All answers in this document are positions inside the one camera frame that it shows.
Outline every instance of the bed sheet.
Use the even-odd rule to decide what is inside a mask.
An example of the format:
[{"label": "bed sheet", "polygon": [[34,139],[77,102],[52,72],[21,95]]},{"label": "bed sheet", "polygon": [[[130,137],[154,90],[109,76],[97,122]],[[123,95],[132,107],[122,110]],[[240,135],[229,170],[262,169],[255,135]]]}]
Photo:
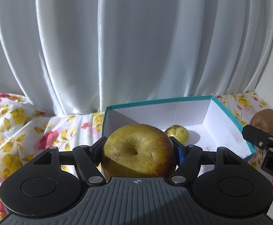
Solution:
[{"label": "bed sheet", "polygon": [[[216,97],[242,125],[248,124],[259,110],[271,108],[254,92]],[[103,116],[104,112],[49,116],[36,109],[24,96],[0,93],[0,185],[47,147],[54,145],[60,151],[70,151],[79,145],[95,143],[101,137]],[[273,184],[273,177],[260,169],[261,161],[262,153],[257,150],[249,163]],[[62,165],[61,168],[76,175],[73,166]],[[273,203],[268,215],[273,219]],[[5,216],[0,200],[0,220]]]}]

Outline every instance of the box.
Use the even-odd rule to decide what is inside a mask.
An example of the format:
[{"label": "box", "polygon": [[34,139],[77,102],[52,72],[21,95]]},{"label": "box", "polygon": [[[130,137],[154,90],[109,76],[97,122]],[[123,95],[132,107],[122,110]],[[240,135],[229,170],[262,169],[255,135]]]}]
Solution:
[{"label": "box", "polygon": [[[190,133],[187,145],[216,151],[219,146],[245,159],[255,153],[242,137],[242,125],[214,96],[181,97],[111,105],[106,108],[102,136],[109,137],[122,126],[148,124],[165,131],[171,125],[184,126]],[[213,166],[202,166],[200,174]]]}]

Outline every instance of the curtain fold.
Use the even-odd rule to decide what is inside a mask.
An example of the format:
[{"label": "curtain fold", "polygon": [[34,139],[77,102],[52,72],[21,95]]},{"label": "curtain fold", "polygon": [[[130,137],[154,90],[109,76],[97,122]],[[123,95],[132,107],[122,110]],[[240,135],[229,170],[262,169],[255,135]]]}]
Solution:
[{"label": "curtain fold", "polygon": [[1,70],[56,115],[252,91],[272,38],[273,0],[0,0]]}]

